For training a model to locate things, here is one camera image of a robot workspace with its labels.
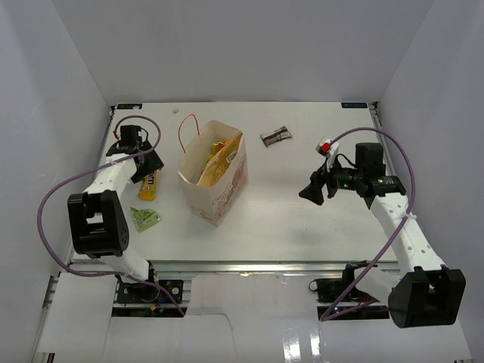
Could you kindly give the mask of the yellow M&M's candy pack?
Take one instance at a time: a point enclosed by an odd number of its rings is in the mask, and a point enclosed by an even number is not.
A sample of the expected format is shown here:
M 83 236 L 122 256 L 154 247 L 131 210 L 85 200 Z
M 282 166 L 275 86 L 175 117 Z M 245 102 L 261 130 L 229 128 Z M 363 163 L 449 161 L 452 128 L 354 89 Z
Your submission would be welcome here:
M 140 200 L 152 201 L 157 196 L 157 171 L 145 176 L 137 194 Z

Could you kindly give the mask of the small green candy packet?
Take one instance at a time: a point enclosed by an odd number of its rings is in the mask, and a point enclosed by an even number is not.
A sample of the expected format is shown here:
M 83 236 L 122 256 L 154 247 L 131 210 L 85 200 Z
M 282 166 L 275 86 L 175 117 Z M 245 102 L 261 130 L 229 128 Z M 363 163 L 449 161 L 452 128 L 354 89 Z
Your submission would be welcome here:
M 146 231 L 161 221 L 160 215 L 152 209 L 130 208 L 132 221 L 138 233 Z

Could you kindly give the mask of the brown chocolate bar wrapper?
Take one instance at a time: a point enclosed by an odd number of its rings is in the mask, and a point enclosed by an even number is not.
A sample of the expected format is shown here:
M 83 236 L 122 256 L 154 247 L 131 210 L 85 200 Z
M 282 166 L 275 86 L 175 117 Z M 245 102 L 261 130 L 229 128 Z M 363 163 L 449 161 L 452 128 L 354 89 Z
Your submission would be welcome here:
M 286 139 L 291 139 L 292 137 L 292 134 L 286 126 L 282 126 L 279 129 L 274 130 L 273 132 L 260 135 L 260 138 L 266 147 L 269 147 Z

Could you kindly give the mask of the large tan chip bag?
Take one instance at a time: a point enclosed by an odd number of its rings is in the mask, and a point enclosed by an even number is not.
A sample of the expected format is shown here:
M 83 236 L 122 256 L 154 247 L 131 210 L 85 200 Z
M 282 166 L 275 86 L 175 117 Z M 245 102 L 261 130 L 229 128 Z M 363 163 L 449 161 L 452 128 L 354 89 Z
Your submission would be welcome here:
M 212 187 L 219 182 L 220 178 L 226 173 L 228 167 L 231 165 L 232 160 L 237 156 L 242 135 L 242 132 L 238 132 L 234 138 L 229 139 L 230 144 L 222 152 L 222 165 L 217 166 L 215 163 L 211 163 L 210 165 L 205 166 L 197 185 Z

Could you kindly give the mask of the beige paper gift bag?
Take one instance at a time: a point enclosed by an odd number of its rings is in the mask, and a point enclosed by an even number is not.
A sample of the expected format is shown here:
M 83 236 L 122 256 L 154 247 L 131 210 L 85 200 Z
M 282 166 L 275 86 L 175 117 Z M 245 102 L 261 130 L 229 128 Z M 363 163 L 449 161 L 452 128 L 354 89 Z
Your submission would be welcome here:
M 218 226 L 248 183 L 241 130 L 216 120 L 200 126 L 189 114 L 178 126 L 178 180 L 191 212 Z

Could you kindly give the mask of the yellow snack bar wrapper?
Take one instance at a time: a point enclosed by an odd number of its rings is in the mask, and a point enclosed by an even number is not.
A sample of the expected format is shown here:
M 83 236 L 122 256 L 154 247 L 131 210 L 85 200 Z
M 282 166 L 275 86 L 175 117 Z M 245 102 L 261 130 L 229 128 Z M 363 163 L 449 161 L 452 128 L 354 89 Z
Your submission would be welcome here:
M 217 141 L 213 143 L 211 151 L 206 161 L 206 166 L 210 165 L 211 163 L 215 163 L 217 166 L 222 165 L 222 152 L 226 149 L 226 147 L 230 144 L 229 140 L 225 141 Z

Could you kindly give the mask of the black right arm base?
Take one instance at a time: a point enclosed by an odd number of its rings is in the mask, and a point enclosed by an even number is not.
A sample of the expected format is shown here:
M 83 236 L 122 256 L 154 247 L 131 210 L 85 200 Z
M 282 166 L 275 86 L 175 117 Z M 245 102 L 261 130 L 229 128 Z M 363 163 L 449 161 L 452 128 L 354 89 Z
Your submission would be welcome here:
M 312 280 L 308 289 L 316 296 L 318 317 L 322 318 L 322 315 L 327 311 L 333 301 L 345 290 L 343 286 L 342 278 L 317 278 Z M 381 320 L 389 319 L 389 313 L 387 307 L 380 302 L 375 302 L 364 308 L 349 312 L 342 317 L 340 314 L 343 310 L 351 309 L 358 305 L 372 300 L 372 297 L 366 293 L 362 293 L 359 290 L 354 289 L 348 296 L 346 296 L 336 307 L 331 310 L 330 315 L 337 315 L 334 321 L 357 321 L 357 320 Z

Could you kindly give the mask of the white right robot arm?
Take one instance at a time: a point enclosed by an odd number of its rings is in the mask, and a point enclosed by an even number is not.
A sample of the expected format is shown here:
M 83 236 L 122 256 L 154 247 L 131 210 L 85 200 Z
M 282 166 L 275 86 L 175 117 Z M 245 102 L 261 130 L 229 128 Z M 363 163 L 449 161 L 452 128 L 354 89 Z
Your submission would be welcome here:
M 409 199 L 402 182 L 386 173 L 382 145 L 358 143 L 355 161 L 347 167 L 338 160 L 338 150 L 331 139 L 320 142 L 316 151 L 325 162 L 311 174 L 299 196 L 322 205 L 338 190 L 354 191 L 392 239 L 400 276 L 387 274 L 369 261 L 349 263 L 333 284 L 337 301 L 357 302 L 367 295 L 385 304 L 400 328 L 454 324 L 466 286 L 464 274 L 443 262 L 407 210 Z

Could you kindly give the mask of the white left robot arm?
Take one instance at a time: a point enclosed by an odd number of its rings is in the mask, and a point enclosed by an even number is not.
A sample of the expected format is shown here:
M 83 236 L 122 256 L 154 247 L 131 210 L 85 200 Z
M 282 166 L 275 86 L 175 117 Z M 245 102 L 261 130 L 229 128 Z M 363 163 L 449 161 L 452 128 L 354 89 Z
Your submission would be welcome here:
M 120 273 L 122 281 L 136 278 L 134 293 L 142 301 L 156 299 L 160 283 L 152 265 L 129 246 L 129 227 L 120 203 L 128 183 L 139 183 L 164 164 L 136 125 L 120 127 L 106 154 L 107 167 L 81 193 L 67 200 L 73 247 L 79 255 L 100 259 Z

